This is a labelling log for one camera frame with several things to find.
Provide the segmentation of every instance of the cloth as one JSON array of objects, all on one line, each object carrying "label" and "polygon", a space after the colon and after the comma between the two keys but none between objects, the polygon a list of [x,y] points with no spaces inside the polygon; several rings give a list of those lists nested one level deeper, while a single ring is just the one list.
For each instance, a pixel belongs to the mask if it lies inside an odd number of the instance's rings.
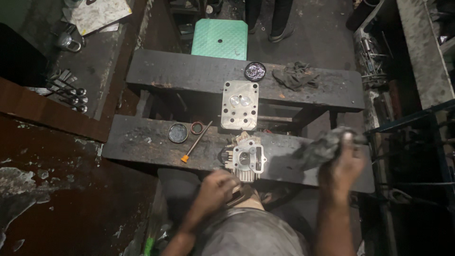
[{"label": "cloth", "polygon": [[196,256],[308,255],[308,244],[285,221],[263,210],[231,208],[214,216]]},{"label": "cloth", "polygon": [[306,84],[310,87],[318,88],[319,85],[316,78],[318,78],[319,74],[315,71],[310,71],[309,67],[310,64],[301,61],[288,63],[284,69],[274,69],[272,75],[279,84],[295,92]]},{"label": "cloth", "polygon": [[320,133],[316,140],[302,152],[300,157],[296,156],[301,158],[301,170],[319,167],[323,163],[338,157],[340,142],[345,133],[353,134],[355,146],[366,144],[365,136],[350,127],[340,126],[327,133]]},{"label": "cloth", "polygon": [[[275,0],[273,10],[271,36],[279,36],[284,32],[291,13],[293,0]],[[252,30],[258,21],[262,0],[245,0],[245,22],[248,30]]]}]

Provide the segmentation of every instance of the dirty rag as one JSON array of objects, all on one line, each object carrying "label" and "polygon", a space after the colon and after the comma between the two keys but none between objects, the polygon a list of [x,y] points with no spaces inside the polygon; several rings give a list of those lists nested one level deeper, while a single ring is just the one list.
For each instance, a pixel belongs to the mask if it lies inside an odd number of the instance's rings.
[{"label": "dirty rag", "polygon": [[318,88],[319,74],[314,70],[309,70],[309,67],[310,64],[301,61],[288,63],[284,69],[272,70],[272,75],[279,84],[295,92],[305,85]]},{"label": "dirty rag", "polygon": [[366,138],[361,133],[350,127],[340,126],[328,132],[318,135],[301,155],[301,170],[309,170],[321,166],[339,155],[339,147],[345,133],[352,133],[353,144],[360,147],[366,144]]}]

